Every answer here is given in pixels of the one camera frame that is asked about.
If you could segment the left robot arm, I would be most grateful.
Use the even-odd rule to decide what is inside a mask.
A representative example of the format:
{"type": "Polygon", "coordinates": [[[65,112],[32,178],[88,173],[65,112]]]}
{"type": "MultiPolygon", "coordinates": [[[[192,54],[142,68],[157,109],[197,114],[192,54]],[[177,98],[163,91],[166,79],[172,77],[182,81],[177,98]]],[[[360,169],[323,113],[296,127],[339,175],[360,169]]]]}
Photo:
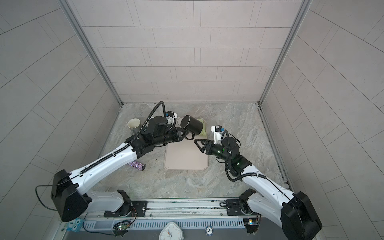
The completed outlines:
{"type": "Polygon", "coordinates": [[[79,169],[61,170],[54,175],[51,199],[62,222],[70,222],[88,212],[106,212],[114,217],[133,213],[132,200],[123,190],[112,193],[93,192],[98,182],[132,163],[156,147],[182,141],[188,130],[176,127],[177,115],[166,111],[160,101],[140,129],[107,155],[79,169]]]}

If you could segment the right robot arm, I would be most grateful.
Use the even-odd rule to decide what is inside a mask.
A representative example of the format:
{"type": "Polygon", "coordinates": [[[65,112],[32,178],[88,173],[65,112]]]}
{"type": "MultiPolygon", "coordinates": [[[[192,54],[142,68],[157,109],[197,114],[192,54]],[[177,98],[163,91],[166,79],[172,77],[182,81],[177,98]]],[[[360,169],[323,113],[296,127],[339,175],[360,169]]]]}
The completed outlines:
{"type": "Polygon", "coordinates": [[[202,153],[221,161],[231,182],[242,181],[250,186],[239,198],[243,212],[266,217],[281,227],[289,240],[312,240],[320,232],[323,225],[309,197],[262,174],[240,154],[238,140],[228,132],[221,134],[220,142],[195,139],[194,143],[202,153]]]}

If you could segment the black mug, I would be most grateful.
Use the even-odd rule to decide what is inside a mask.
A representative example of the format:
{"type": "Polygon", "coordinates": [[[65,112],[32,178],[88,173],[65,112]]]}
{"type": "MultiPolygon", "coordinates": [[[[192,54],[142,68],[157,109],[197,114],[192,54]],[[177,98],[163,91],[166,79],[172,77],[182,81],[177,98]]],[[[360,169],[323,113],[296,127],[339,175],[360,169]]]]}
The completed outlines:
{"type": "Polygon", "coordinates": [[[187,140],[191,141],[195,138],[196,135],[202,133],[204,129],[204,123],[191,117],[190,115],[185,115],[180,122],[180,127],[192,134],[191,138],[186,137],[187,140]]]}

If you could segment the grey mug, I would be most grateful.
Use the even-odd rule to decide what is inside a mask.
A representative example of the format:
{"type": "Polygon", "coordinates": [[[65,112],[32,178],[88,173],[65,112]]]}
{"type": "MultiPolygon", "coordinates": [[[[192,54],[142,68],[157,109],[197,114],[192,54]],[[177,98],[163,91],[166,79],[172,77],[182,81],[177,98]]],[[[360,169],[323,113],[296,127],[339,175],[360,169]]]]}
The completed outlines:
{"type": "Polygon", "coordinates": [[[140,119],[134,118],[128,121],[127,126],[132,135],[137,134],[142,126],[140,119]]]}

